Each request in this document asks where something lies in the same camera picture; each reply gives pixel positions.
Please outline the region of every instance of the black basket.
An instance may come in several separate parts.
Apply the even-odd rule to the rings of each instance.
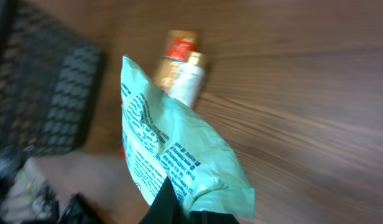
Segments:
[[[45,156],[83,144],[103,58],[34,4],[0,0],[0,152]]]

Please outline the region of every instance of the wooden floor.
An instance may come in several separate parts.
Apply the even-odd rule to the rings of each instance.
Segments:
[[[87,151],[121,147],[121,55],[152,75],[193,29],[213,65],[196,112],[256,188],[241,222],[383,223],[383,0],[34,1],[109,55]]]

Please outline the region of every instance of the green plastic bag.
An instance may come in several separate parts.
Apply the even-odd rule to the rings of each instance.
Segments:
[[[128,56],[121,98],[126,161],[149,205],[168,176],[186,215],[205,210],[254,217],[254,189],[230,146]]]

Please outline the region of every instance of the brown wooden surface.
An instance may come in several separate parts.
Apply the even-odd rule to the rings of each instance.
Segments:
[[[121,147],[121,55],[152,75],[167,31],[194,29],[196,112],[256,188],[241,221],[383,223],[383,0],[34,1],[109,55],[88,151]]]

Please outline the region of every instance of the plastic bag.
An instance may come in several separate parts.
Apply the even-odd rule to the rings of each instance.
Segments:
[[[185,214],[254,216],[254,189],[230,146],[128,56],[122,59],[121,98],[126,161],[149,205],[168,176]]]

